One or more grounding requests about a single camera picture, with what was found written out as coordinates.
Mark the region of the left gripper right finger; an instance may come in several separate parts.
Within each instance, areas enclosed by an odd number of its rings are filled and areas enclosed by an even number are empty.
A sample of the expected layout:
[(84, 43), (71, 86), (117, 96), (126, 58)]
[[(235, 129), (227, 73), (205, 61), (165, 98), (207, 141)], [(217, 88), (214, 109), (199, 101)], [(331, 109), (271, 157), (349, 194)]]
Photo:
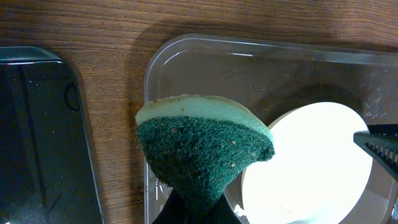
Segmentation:
[(205, 224), (242, 224), (223, 194), (205, 218)]

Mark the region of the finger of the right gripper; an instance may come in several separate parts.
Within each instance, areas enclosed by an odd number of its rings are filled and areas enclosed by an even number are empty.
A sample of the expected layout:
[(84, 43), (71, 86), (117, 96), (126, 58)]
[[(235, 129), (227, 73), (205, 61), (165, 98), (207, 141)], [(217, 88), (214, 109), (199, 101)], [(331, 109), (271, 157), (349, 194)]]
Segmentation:
[(354, 133), (353, 141), (397, 181), (397, 136)]

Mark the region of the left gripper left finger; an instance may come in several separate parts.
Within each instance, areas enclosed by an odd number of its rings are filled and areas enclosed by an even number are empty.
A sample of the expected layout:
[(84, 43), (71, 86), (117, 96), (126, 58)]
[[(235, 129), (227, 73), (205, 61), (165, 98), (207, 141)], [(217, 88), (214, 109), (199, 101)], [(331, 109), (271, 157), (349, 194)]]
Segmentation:
[(173, 190), (162, 211), (152, 224), (184, 224), (185, 213), (186, 209), (183, 199)]

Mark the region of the white plate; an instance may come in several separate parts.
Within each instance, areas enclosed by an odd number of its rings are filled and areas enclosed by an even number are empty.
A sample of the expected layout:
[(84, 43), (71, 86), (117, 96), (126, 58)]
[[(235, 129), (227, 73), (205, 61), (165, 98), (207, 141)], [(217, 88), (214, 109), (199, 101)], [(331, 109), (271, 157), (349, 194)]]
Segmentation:
[(373, 160), (353, 141), (368, 127), (357, 112), (331, 102), (297, 108), (271, 125), (275, 154), (243, 173), (250, 223), (339, 223), (353, 209)]

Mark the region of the green scrubbing sponge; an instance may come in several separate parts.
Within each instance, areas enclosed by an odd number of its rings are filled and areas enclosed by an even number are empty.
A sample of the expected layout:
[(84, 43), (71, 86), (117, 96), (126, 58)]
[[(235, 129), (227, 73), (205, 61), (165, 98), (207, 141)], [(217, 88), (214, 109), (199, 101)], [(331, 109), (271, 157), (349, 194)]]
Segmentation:
[(222, 96), (149, 101), (135, 120), (152, 172), (195, 216), (207, 214), (243, 169), (275, 154), (268, 127), (245, 106)]

